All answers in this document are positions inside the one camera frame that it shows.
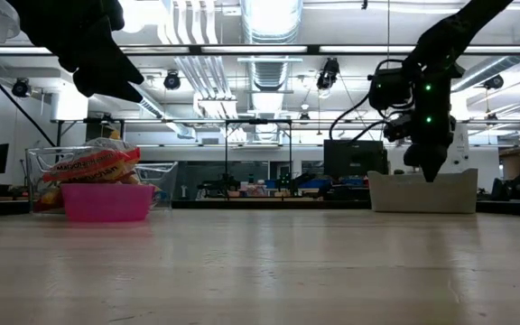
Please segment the orange packaging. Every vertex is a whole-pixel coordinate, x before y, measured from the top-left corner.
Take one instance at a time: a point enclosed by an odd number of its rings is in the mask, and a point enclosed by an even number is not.
[[[140,149],[119,140],[99,138],[74,156],[56,163],[43,174],[43,181],[116,182],[134,172],[140,160]]]

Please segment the black cable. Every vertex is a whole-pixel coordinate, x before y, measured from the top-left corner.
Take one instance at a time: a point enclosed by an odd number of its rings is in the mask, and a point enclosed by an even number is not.
[[[370,131],[373,127],[384,124],[384,123],[385,123],[385,120],[380,120],[380,121],[376,121],[375,123],[367,126],[364,130],[362,130],[362,132],[360,132],[357,136],[355,136],[354,139],[348,141],[347,144],[355,143],[358,139],[360,139],[360,137],[362,137],[362,135],[364,135],[366,132]]]
[[[403,60],[400,60],[400,59],[385,59],[385,60],[381,60],[378,65],[376,65],[376,68],[375,68],[375,74],[380,70],[380,67],[382,67],[383,64],[387,63],[387,62],[394,62],[394,63],[403,63],[404,61]],[[334,140],[333,139],[333,136],[332,136],[332,130],[334,129],[334,127],[339,123],[339,121],[344,118],[344,116],[347,116],[348,114],[352,113],[355,109],[358,109],[359,107],[361,107],[368,99],[368,94],[366,96],[364,96],[359,102],[358,104],[354,105],[351,109],[347,110],[346,112],[342,113],[336,120],[334,120],[334,123],[332,123],[332,125],[330,126],[330,129],[329,129],[329,139],[330,140]],[[412,104],[407,104],[405,106],[403,106],[403,108],[408,108],[407,106],[408,105],[412,105]],[[385,114],[383,114],[383,112],[377,110],[376,112],[378,112],[378,114],[382,117],[382,119],[380,121],[377,121],[375,123],[373,123],[372,125],[369,125],[367,127],[365,127],[365,130],[360,133],[359,135],[357,135],[354,139],[352,139],[350,142],[354,142],[356,141],[358,138],[360,138],[364,133],[370,131],[371,128],[373,128],[374,126],[376,125],[379,125],[379,124],[383,124],[385,123],[386,121],[386,116]]]
[[[342,118],[344,118],[344,116],[347,116],[348,114],[352,113],[355,109],[358,109],[359,107],[361,107],[368,99],[368,94],[366,96],[364,96],[362,99],[360,99],[360,101],[354,105],[351,109],[349,109],[348,111],[342,113],[339,117],[337,117],[336,120],[334,120],[334,123],[332,123],[332,125],[330,126],[330,129],[329,129],[329,139],[330,140],[334,140],[333,137],[332,137],[332,130],[334,129],[334,126],[336,126],[340,120]]]
[[[43,131],[43,129],[42,129],[42,128],[37,124],[37,122],[35,122],[35,121],[32,119],[32,117],[29,116],[29,115],[27,114],[27,112],[25,112],[25,111],[23,110],[23,108],[22,108],[19,104],[17,104],[17,101],[15,101],[15,99],[14,99],[14,98],[9,94],[9,92],[7,91],[7,89],[5,89],[5,88],[1,85],[1,83],[0,83],[0,90],[4,93],[4,95],[5,95],[9,100],[11,100],[11,102],[15,105],[15,107],[17,107],[17,109],[19,109],[19,111],[22,112],[23,116],[25,116],[25,118],[27,118],[27,119],[28,119],[28,120],[33,124],[33,126],[35,126],[35,128],[36,128],[36,129],[37,129],[37,130],[38,130],[38,131],[43,135],[43,137],[45,138],[45,140],[46,140],[46,141],[47,141],[47,142],[48,142],[52,147],[56,146],[56,145],[53,143],[53,141],[50,139],[50,137],[47,136],[47,135],[45,134],[45,132]]]

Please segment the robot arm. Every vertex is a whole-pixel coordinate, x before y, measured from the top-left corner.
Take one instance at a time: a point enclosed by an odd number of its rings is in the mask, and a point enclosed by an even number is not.
[[[402,61],[402,68],[377,68],[370,76],[370,106],[383,116],[382,111],[389,107],[399,115],[385,121],[385,137],[389,141],[411,138],[404,164],[422,167],[427,181],[436,178],[454,136],[456,121],[450,116],[450,86],[451,80],[463,73],[455,61],[478,31],[511,2],[471,0],[423,33]]]
[[[471,0],[456,14],[446,17],[419,38],[404,60],[405,69],[415,66],[447,70],[467,49],[470,41],[513,0]]]
[[[112,39],[112,31],[124,28],[124,11],[117,0],[7,2],[32,43],[46,47],[73,73],[80,93],[142,100],[129,82],[141,84],[144,77]]]

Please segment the wooden table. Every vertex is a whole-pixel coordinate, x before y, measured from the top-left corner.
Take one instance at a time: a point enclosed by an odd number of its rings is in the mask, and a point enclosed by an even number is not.
[[[251,197],[251,198],[204,198],[201,201],[234,201],[234,202],[312,202],[313,198],[291,198],[291,197]]]
[[[520,217],[0,218],[0,324],[519,324]]]

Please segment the pink plastic bowl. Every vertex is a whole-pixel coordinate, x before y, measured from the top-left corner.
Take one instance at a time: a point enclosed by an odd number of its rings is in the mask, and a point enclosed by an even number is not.
[[[125,222],[145,220],[153,186],[63,184],[61,193],[69,221]]]

